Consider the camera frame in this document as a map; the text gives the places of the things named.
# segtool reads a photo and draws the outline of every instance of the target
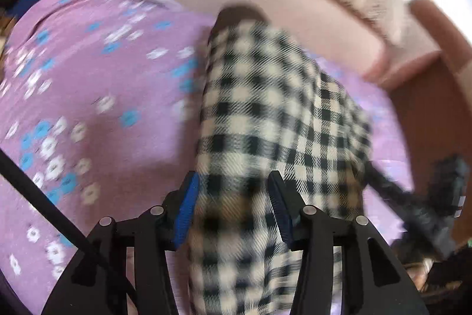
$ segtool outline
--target black device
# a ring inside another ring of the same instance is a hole
[[[433,169],[428,194],[422,198],[403,191],[371,162],[365,166],[365,182],[404,222],[407,232],[392,245],[403,263],[422,261],[425,255],[446,260],[456,249],[451,233],[466,200],[469,167],[452,155],[436,162]]]
[[[162,205],[127,221],[104,217],[87,238],[2,151],[0,173],[78,248],[42,315],[126,315],[127,294],[139,315],[178,315],[165,251],[175,251],[186,238],[198,195],[195,172]],[[278,171],[270,173],[267,184],[282,240],[293,251],[303,250],[292,315],[330,314],[336,245],[343,247],[342,315],[428,314],[400,261],[367,218],[330,218],[305,205]],[[125,277],[127,247],[135,248],[136,290]],[[9,302],[19,308],[15,298],[10,295]]]

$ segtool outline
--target checkered cloth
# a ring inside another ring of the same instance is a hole
[[[282,242],[266,189],[278,170],[307,204],[362,214],[366,115],[284,31],[242,22],[209,42],[189,234],[196,314],[270,314],[291,307],[301,252]],[[341,257],[335,250],[334,291]]]

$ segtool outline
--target silver screw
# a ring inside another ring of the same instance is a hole
[[[100,219],[99,223],[102,227],[107,227],[112,223],[112,219],[109,216],[104,216]]]
[[[356,219],[356,222],[359,223],[361,226],[366,226],[369,224],[369,220],[363,216],[363,215],[359,215]]]
[[[151,215],[162,215],[164,213],[164,207],[162,206],[154,206],[153,208],[150,209],[150,214]]]
[[[315,215],[316,214],[316,207],[308,204],[303,208],[303,212],[307,215]]]

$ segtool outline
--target blue flower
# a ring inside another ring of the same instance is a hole
[[[179,86],[180,91],[191,93],[195,91],[195,83],[193,79],[185,79]]]
[[[60,189],[63,194],[69,194],[77,186],[77,176],[74,172],[69,172],[60,182]]]
[[[136,110],[125,111],[120,117],[121,125],[123,127],[131,127],[139,120],[139,118],[139,113]]]
[[[32,63],[35,61],[34,58],[31,58],[23,67],[23,70],[20,71],[20,73],[18,74],[18,76],[20,77],[24,77],[28,71],[31,69],[31,66],[32,66]]]
[[[60,197],[62,196],[62,192],[60,189],[55,188],[54,190],[48,191],[46,196],[51,201],[52,204],[56,205],[59,202]]]
[[[170,26],[172,26],[172,22],[163,21],[163,22],[159,22],[159,23],[155,24],[154,28],[156,30],[165,30],[165,29],[167,29],[167,27],[170,27]]]
[[[26,151],[30,148],[32,144],[32,135],[30,133],[24,134],[23,138],[21,138],[21,150]]]
[[[123,13],[123,15],[125,15],[125,16],[130,16],[130,15],[136,14],[136,12],[137,12],[137,11],[134,10],[134,9],[128,9],[128,10],[126,10],[126,11]]]
[[[70,0],[60,0],[58,3],[59,4],[66,4],[66,3],[69,3]]]
[[[121,43],[120,42],[113,42],[113,43],[108,43],[107,45],[105,45],[105,47],[103,48],[103,51],[102,51],[102,54],[109,54],[109,53],[112,53],[113,51],[115,51],[117,48],[119,48],[121,46]]]
[[[60,234],[59,235],[59,242],[62,243],[66,247],[74,247],[72,243],[70,243],[70,240],[67,239],[64,235]]]
[[[46,120],[42,120],[35,127],[35,138],[41,139],[45,138],[48,135],[49,130],[51,129],[51,123]]]
[[[54,66],[54,58],[49,58],[46,59],[44,62],[42,62],[41,68],[43,70],[49,70],[50,68],[53,68]]]
[[[49,40],[49,32],[48,30],[41,31],[38,35],[36,35],[36,41],[39,45],[43,45]]]
[[[89,25],[89,27],[87,27],[87,31],[94,31],[94,30],[96,30],[97,28],[99,28],[100,25],[101,25],[100,22],[92,23],[91,25]]]
[[[181,66],[178,66],[171,72],[173,78],[178,78],[187,74],[188,72],[194,70],[198,67],[198,61],[195,58],[190,59],[187,63],[184,63]]]
[[[29,167],[32,166],[32,161],[33,161],[32,153],[27,152],[23,154],[23,156],[20,159],[20,168],[23,171],[26,171],[27,169],[29,169]]]

